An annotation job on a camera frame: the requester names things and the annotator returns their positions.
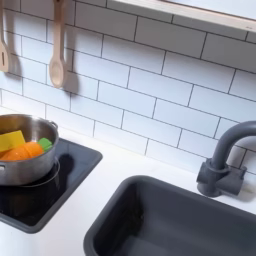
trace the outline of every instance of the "tile backsplash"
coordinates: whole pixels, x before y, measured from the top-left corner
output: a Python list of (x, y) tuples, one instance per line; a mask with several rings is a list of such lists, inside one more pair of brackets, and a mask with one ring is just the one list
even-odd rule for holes
[[(53, 1), (5, 0), (12, 53), (0, 73), (2, 107), (56, 121), (192, 172), (233, 125), (256, 120), (256, 35), (107, 0), (67, 0), (68, 77), (53, 88)], [(228, 164), (248, 167), (256, 137)]]

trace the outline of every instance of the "black stovetop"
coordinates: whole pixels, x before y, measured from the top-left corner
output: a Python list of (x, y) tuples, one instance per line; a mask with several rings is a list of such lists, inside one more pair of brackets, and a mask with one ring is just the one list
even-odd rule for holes
[(60, 139), (52, 170), (23, 187), (0, 187), (0, 221), (27, 233), (40, 231), (101, 161), (92, 149)]

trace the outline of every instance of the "gray faucet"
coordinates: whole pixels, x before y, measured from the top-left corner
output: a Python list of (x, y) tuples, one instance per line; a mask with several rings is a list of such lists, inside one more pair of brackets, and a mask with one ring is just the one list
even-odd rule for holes
[(226, 162), (234, 144), (245, 137), (256, 135), (256, 121), (233, 126), (220, 138), (214, 155), (201, 166), (197, 182), (198, 190), (208, 197), (218, 197), (222, 192), (238, 195), (241, 191), (246, 168), (232, 170)]

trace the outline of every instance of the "sink basin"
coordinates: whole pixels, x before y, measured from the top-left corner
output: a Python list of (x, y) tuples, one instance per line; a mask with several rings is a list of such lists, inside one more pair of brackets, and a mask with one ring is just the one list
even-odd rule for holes
[(255, 256), (256, 216), (135, 176), (89, 229), (84, 250), (86, 256)]

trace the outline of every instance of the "wooden utensil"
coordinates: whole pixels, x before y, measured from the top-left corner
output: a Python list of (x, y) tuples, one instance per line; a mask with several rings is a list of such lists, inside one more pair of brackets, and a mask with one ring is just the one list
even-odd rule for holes
[(65, 83), (66, 63), (64, 60), (64, 18), (65, 0), (53, 0), (54, 2), (54, 48), (53, 57), (50, 62), (50, 77), (56, 88), (60, 88)]
[(4, 41), (3, 0), (0, 0), (0, 70), (9, 71), (9, 51)]

